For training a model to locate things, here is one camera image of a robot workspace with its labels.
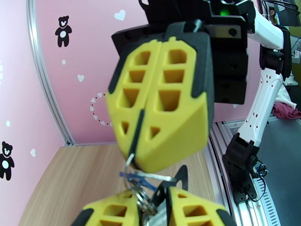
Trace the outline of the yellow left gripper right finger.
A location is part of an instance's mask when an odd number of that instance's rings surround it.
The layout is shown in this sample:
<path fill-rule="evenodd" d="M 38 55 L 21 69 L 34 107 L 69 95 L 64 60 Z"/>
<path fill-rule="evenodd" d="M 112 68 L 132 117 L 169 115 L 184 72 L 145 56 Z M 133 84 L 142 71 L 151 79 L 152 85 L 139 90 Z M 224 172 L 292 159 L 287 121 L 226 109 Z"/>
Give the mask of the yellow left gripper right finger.
<path fill-rule="evenodd" d="M 177 187 L 166 190 L 168 226 L 236 226 L 225 206 Z"/>

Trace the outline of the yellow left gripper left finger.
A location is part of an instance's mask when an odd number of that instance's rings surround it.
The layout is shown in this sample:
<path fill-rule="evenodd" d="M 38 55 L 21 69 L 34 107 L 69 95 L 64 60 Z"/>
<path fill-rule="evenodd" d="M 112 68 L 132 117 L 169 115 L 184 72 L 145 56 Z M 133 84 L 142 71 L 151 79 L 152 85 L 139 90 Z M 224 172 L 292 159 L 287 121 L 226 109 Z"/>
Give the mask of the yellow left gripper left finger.
<path fill-rule="evenodd" d="M 87 204 L 74 226 L 140 226 L 137 197 L 131 191 L 123 191 Z"/>

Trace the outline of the brown leather key fob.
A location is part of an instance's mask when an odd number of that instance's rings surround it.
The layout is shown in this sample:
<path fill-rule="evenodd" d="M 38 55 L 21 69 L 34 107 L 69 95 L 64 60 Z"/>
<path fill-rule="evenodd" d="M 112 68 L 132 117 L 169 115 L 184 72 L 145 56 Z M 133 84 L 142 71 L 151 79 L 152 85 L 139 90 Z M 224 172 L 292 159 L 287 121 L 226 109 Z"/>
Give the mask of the brown leather key fob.
<path fill-rule="evenodd" d="M 188 168 L 182 165 L 172 181 L 162 181 L 154 192 L 151 203 L 158 207 L 164 200 L 167 208 L 172 206 L 171 187 L 176 187 L 178 182 L 182 183 L 182 189 L 188 191 Z"/>

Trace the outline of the blue plastic key tag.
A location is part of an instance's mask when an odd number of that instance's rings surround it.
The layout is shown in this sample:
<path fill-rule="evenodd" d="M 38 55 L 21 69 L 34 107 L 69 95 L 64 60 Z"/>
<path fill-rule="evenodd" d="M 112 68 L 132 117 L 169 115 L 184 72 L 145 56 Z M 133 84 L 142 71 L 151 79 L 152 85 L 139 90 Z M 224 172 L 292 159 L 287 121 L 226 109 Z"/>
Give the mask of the blue plastic key tag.
<path fill-rule="evenodd" d="M 125 173 L 120 171 L 119 172 L 119 176 L 123 177 L 125 180 L 125 185 L 132 185 L 133 187 L 145 187 L 149 190 L 152 191 L 156 191 L 156 187 L 151 184 L 150 182 L 148 182 L 145 178 L 145 176 L 142 176 L 140 173 L 138 172 L 134 172 L 134 173 Z"/>

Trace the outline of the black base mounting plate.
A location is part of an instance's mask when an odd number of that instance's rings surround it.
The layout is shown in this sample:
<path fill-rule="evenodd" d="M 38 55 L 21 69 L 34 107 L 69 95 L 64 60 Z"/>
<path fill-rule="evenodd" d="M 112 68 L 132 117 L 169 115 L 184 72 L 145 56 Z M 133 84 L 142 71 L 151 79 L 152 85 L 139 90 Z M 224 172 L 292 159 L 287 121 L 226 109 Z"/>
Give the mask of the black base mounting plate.
<path fill-rule="evenodd" d="M 246 202 L 248 200 L 255 201 L 257 199 L 257 192 L 251 177 L 240 181 L 231 180 L 231 187 L 235 204 Z"/>

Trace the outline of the white cloth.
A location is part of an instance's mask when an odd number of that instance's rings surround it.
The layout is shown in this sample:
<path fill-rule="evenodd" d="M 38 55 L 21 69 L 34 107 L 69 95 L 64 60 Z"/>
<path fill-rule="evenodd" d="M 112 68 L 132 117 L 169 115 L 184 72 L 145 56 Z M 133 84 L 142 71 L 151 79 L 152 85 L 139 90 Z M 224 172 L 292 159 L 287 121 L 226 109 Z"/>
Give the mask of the white cloth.
<path fill-rule="evenodd" d="M 286 104 L 287 106 L 295 109 L 297 104 L 292 102 L 290 96 L 289 96 L 289 93 L 287 91 L 287 89 L 285 88 L 284 85 L 282 85 L 277 93 L 277 96 L 276 96 L 276 99 L 275 99 L 275 102 L 281 102 L 281 103 L 284 103 Z"/>

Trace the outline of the red cloth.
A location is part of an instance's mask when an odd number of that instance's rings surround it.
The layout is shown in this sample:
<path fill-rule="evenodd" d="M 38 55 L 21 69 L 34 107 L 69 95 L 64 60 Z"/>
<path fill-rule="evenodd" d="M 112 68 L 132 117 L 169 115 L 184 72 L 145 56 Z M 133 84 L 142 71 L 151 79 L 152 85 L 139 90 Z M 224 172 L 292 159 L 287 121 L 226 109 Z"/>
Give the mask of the red cloth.
<path fill-rule="evenodd" d="M 301 111 L 281 102 L 274 103 L 272 112 L 279 119 L 301 119 Z"/>

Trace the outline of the small controller board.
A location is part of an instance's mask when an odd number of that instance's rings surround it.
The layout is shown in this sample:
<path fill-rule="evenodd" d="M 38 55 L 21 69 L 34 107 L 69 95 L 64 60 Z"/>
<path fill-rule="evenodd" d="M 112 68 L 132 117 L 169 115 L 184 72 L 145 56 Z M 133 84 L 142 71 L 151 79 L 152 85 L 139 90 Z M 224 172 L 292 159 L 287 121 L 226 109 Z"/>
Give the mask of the small controller board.
<path fill-rule="evenodd" d="M 262 175 L 262 176 L 264 176 L 268 173 L 266 165 L 259 162 L 259 161 L 256 163 L 254 171 L 255 171 L 256 174 L 259 174 L 259 175 Z"/>

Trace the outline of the black computer monitor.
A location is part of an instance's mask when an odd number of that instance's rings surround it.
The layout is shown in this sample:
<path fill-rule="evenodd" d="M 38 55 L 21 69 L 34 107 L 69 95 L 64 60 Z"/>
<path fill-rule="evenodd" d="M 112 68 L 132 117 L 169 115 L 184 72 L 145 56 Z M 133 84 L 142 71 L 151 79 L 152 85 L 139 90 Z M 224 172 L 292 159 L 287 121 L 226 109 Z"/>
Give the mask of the black computer monitor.
<path fill-rule="evenodd" d="M 301 7 L 295 0 L 258 0 L 262 15 L 280 26 L 301 26 Z"/>

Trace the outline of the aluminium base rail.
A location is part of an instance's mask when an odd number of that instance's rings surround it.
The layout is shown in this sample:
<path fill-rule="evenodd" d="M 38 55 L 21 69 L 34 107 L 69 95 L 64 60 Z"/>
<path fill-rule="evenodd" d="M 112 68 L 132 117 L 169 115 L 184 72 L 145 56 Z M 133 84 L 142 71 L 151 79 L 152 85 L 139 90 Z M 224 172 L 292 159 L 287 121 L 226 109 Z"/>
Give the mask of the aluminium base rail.
<path fill-rule="evenodd" d="M 236 205 L 234 202 L 231 183 L 228 179 L 222 156 L 232 138 L 232 133 L 224 122 L 212 125 L 208 139 L 208 150 L 205 158 L 217 203 L 226 207 L 237 226 L 266 226 L 261 202 L 248 201 Z"/>

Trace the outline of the aluminium table side rail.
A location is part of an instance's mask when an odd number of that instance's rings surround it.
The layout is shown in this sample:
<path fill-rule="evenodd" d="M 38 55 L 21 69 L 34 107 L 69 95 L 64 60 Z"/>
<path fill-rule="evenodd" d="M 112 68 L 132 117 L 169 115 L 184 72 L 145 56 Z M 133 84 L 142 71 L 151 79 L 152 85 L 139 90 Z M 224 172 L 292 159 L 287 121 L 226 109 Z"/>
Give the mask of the aluminium table side rail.
<path fill-rule="evenodd" d="M 80 146 L 101 146 L 101 145 L 113 145 L 116 142 L 97 142 L 97 143 L 81 143 L 81 144 L 65 144 L 66 147 L 80 147 Z"/>

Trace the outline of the aluminium frame post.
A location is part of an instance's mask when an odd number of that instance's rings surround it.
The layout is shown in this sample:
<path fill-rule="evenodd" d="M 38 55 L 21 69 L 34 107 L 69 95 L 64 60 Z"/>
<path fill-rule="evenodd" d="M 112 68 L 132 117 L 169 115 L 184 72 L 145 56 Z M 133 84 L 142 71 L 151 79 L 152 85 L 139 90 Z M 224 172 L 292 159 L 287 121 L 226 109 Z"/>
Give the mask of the aluminium frame post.
<path fill-rule="evenodd" d="M 38 36 L 38 27 L 36 20 L 35 11 L 35 0 L 26 0 L 26 11 L 27 11 L 27 25 L 30 38 L 30 45 L 33 55 L 34 64 L 36 67 L 38 79 L 40 85 L 52 114 L 52 117 L 58 127 L 58 130 L 67 146 L 75 145 L 75 142 L 67 128 L 67 125 L 63 119 L 63 116 L 59 110 L 58 104 L 56 102 L 53 90 L 50 85 L 50 81 L 47 75 L 47 70 L 43 58 L 42 48 L 40 45 L 40 40 Z"/>

